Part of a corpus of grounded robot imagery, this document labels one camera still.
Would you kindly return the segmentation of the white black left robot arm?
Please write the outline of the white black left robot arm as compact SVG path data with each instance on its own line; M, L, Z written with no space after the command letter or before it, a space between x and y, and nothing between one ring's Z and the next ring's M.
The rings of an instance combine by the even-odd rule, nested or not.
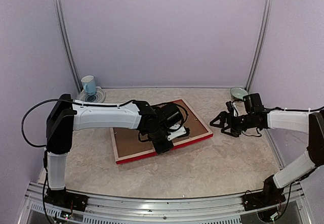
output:
M189 135L184 126L187 110L176 103L150 105L147 101L129 100L121 104L94 103L74 100L70 94L49 99L30 108L21 120L21 131L27 116L37 107L54 102L55 106L46 120L46 143L43 160L46 184L51 198L60 206L71 201L65 191L65 170L68 152L72 148L73 132L89 128L126 128L136 130L140 142L151 142L157 154L174 147L173 139Z

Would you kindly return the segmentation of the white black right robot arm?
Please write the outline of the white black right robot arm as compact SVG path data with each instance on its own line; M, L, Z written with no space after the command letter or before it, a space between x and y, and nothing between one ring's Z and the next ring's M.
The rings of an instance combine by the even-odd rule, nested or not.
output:
M227 109L212 119L210 126L217 127L221 133L234 138L252 128L257 131L291 131L308 137L305 151L264 181L264 191L259 194L259 202L269 206L278 198L278 190L323 166L323 108L266 108L258 93L248 94L242 101L245 114L236 115L233 102L228 101Z

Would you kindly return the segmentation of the pale green ceramic bowl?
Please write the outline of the pale green ceramic bowl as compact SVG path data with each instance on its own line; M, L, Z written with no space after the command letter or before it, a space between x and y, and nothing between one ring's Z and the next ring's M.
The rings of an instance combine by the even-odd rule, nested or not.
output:
M248 95L248 92L242 87L232 87L229 92L231 99L238 101L242 101Z

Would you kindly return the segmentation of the white blue swirl plate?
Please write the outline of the white blue swirl plate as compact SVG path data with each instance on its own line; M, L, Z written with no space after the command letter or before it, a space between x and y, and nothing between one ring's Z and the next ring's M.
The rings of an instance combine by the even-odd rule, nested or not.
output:
M77 100L89 103L103 103L106 98L105 91L100 87L96 86L96 93L92 96L89 96L85 93L84 90L77 96Z

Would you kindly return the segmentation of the light blue mug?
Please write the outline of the light blue mug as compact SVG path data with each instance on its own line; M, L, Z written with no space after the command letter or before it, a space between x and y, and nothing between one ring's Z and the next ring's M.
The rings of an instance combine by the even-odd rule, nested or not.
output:
M81 79L84 92L88 96L93 96L96 93L95 78L92 75L87 75Z

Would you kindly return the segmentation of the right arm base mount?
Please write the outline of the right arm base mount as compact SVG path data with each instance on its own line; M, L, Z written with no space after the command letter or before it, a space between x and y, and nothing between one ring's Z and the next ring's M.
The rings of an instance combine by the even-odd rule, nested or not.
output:
M284 188L278 188L273 177L274 175L271 175L263 182L262 191L254 193L246 191L242 195L241 198L245 211L264 208L286 201Z

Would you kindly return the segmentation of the front aluminium rail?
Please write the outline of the front aluminium rail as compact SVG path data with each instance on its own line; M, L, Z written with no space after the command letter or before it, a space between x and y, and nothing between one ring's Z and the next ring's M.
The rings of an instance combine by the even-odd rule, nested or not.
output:
M86 193L84 211L62 219L64 208L42 204L43 185L30 183L16 223L261 223L259 216L271 207L246 211L243 193L202 198L144 199Z

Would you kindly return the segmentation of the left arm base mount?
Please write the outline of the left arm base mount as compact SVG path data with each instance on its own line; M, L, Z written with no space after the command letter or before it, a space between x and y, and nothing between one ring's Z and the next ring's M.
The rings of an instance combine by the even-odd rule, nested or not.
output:
M71 211L85 212L88 196L83 194L72 193L64 188L63 190L48 189L45 193L45 202L54 206L69 209Z

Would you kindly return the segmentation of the right aluminium corner post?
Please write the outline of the right aluminium corner post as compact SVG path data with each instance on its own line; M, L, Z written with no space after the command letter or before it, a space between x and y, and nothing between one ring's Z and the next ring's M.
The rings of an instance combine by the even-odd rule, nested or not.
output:
M267 27L268 27L268 22L271 14L271 7L272 7L272 1L273 0L265 0L264 3L264 8L263 8L263 14L262 14L262 19L261 19L261 25L260 25L260 30L258 34L258 39L256 43L256 48L255 52L253 55L253 60L252 60L252 65L249 71L248 75L248 80L245 86L245 90L248 92L251 90L253 81L257 72L257 67L259 64L260 56L262 53L263 45L264 45L264 40L266 37L266 32L267 32Z

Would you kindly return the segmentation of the aluminium corner post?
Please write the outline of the aluminium corner post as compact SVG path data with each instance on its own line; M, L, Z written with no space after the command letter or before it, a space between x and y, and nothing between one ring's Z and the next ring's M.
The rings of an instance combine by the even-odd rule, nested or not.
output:
M264 40L266 37L266 32L267 32L267 27L268 27L268 22L271 14L271 7L272 7L272 1L273 0L265 0L264 3L264 8L263 8L263 14L262 14L262 19L261 19L261 25L260 25L260 30L258 34L258 39L256 43L256 48L255 52L253 55L253 60L252 60L252 65L249 71L248 75L248 80L245 86L245 90L248 92L251 90L253 81L257 72L257 67L259 64L260 56L262 53L263 45L264 45Z
M62 1L61 0L54 0L54 6L55 6L55 11L56 11L56 16L58 19L58 26L59 26L59 31L62 37L62 42L63 42L63 47L65 50L66 58L67 58L67 63L72 75L72 80L74 82L74 85L76 87L76 90L78 93L82 91L82 84L80 82L80 77L77 71L77 67L73 58L72 50L71 50L71 45L70 41L68 38L68 33L67 33L67 28L65 24L65 19L64 19L64 12L63 12L63 7L62 7Z

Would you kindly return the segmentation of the left aluminium corner post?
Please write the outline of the left aluminium corner post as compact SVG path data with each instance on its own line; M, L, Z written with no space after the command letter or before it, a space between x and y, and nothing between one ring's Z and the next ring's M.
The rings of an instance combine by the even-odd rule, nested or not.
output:
M80 77L77 71L77 67L73 58L72 50L71 50L71 45L70 41L68 38L68 33L67 33L67 28L65 24L65 19L64 19L64 12L63 12L63 7L62 7L62 1L61 0L54 0L54 6L55 6L55 11L56 11L56 16L58 19L58 26L59 26L59 31L62 37L62 42L63 42L63 47L65 50L66 58L67 58L67 63L72 75L72 80L74 82L74 85L76 87L76 90L78 93L82 91L82 84L80 82Z

